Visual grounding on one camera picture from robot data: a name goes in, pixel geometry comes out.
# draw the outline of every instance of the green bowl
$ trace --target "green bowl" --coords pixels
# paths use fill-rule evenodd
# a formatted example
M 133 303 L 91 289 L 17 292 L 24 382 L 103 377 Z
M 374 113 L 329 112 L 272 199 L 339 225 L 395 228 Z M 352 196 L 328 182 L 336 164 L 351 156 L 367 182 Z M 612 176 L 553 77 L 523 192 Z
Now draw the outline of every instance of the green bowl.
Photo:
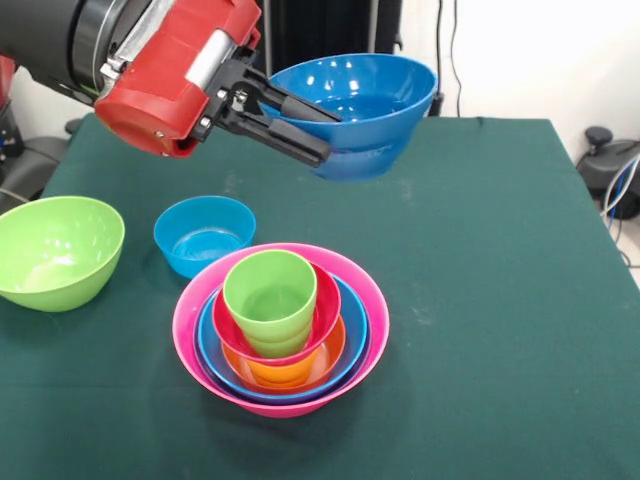
M 0 295 L 43 312 L 92 300 L 116 268 L 120 214 L 86 197 L 51 197 L 0 216 Z

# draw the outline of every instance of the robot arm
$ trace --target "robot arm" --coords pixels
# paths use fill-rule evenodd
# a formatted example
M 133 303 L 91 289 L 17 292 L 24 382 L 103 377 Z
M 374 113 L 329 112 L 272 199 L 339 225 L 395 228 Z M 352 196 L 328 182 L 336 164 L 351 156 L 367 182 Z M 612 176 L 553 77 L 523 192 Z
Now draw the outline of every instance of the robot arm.
M 261 105 L 340 119 L 252 67 L 260 15 L 255 0 L 3 0 L 0 54 L 147 152 L 188 157 L 218 126 L 318 166 L 329 145 Z

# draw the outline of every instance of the silver bolt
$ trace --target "silver bolt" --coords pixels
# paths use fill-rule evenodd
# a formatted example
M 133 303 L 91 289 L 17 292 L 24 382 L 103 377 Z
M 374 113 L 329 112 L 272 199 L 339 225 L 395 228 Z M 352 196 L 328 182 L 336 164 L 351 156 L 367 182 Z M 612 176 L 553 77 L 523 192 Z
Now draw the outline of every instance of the silver bolt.
M 244 90 L 238 90 L 234 98 L 239 104 L 243 105 L 244 103 L 246 103 L 247 99 L 249 98 L 249 94 Z
M 244 90 L 238 90 L 233 96 L 233 103 L 231 104 L 231 108 L 236 112 L 244 111 L 244 104 L 247 103 L 249 98 L 249 94 Z

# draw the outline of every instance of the plastic bowl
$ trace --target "plastic bowl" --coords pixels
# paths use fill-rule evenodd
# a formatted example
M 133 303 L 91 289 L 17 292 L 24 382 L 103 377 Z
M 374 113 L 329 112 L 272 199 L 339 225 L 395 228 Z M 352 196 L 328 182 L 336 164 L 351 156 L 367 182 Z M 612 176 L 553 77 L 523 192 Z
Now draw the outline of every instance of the plastic bowl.
M 216 285 L 222 285 L 224 277 L 236 262 L 251 253 L 268 248 L 283 248 L 299 253 L 310 262 L 317 263 L 335 277 L 350 285 L 360 297 L 369 319 L 369 349 L 362 364 L 351 378 L 327 394 L 293 405 L 263 405 L 242 399 L 229 393 L 212 381 L 200 366 L 195 348 L 198 317 Z M 214 395 L 232 402 L 256 415 L 272 418 L 292 418 L 309 414 L 322 408 L 332 400 L 343 396 L 359 385 L 376 367 L 389 339 L 389 310 L 387 303 L 374 280 L 356 263 L 330 250 L 298 243 L 259 245 L 232 253 L 207 267 L 187 285 L 173 315 L 173 342 L 182 365 L 189 374 Z
M 220 339 L 218 338 L 211 322 L 207 321 L 211 313 L 211 303 L 202 309 L 198 321 L 197 344 L 199 361 L 209 377 L 218 382 L 223 388 L 228 389 L 233 395 L 239 395 L 248 400 L 266 405 L 291 405 L 311 401 L 318 398 L 331 389 L 345 383 L 350 375 L 357 371 L 358 365 L 366 357 L 365 348 L 369 337 L 369 323 L 362 302 L 342 280 L 336 278 L 342 296 L 341 317 L 346 329 L 346 343 L 343 354 L 332 370 L 326 383 L 316 388 L 297 394 L 278 395 L 264 394 L 246 388 L 223 357 Z
M 256 218 L 233 198 L 193 197 L 168 208 L 156 221 L 153 236 L 178 274 L 193 278 L 223 256 L 251 244 Z
M 276 73 L 280 86 L 342 117 L 340 123 L 284 118 L 329 142 L 332 154 L 311 171 L 334 181 L 358 181 L 387 172 L 431 106 L 436 74 L 406 57 L 348 54 L 311 60 Z M 263 107 L 265 113 L 280 113 Z
M 236 355 L 224 345 L 222 346 L 222 353 L 227 364 L 249 390 L 267 395 L 292 395 L 313 390 L 327 383 L 331 371 L 335 368 L 344 351 L 346 340 L 344 322 L 342 319 L 338 319 L 336 326 L 327 337 L 327 340 L 314 352 L 314 362 L 307 371 L 306 377 L 285 383 L 259 380 L 254 375 L 252 367 L 247 360 Z M 268 368 L 273 370 L 288 367 Z
M 218 295 L 214 302 L 212 319 L 222 343 L 247 360 L 272 367 L 291 365 L 311 355 L 327 339 L 329 333 L 335 327 L 340 315 L 341 303 L 340 290 L 336 281 L 326 270 L 318 265 L 312 263 L 311 266 L 316 274 L 318 294 L 310 325 L 310 333 L 303 330 L 301 335 L 304 335 L 304 337 L 293 337 L 280 342 L 262 342 L 255 338 L 249 340 L 231 316 L 224 301 L 223 290 L 223 295 Z M 261 326 L 267 327 L 268 331 L 273 323 L 277 322 L 268 322 Z M 256 349 L 252 347 L 252 345 L 256 344 L 258 344 L 263 355 L 256 353 Z M 283 350 L 293 350 L 296 353 L 278 356 L 278 353 Z
M 116 268 L 120 214 L 93 198 L 37 200 L 0 216 L 0 295 L 44 312 L 92 300 Z

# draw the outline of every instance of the table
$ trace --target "table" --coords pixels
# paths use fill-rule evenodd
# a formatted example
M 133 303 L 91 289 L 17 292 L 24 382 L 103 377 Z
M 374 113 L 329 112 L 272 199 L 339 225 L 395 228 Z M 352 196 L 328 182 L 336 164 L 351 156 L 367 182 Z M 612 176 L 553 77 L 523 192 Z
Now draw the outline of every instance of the table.
M 551 124 L 427 119 L 389 174 L 329 183 L 215 132 L 189 160 L 89 117 L 47 196 L 127 224 L 92 303 L 0 302 L 0 478 L 640 478 L 640 295 Z M 171 340 L 186 282 L 152 240 L 188 196 L 256 212 L 256 241 L 339 251 L 392 316 L 387 352 L 313 415 L 264 419 L 208 394 Z

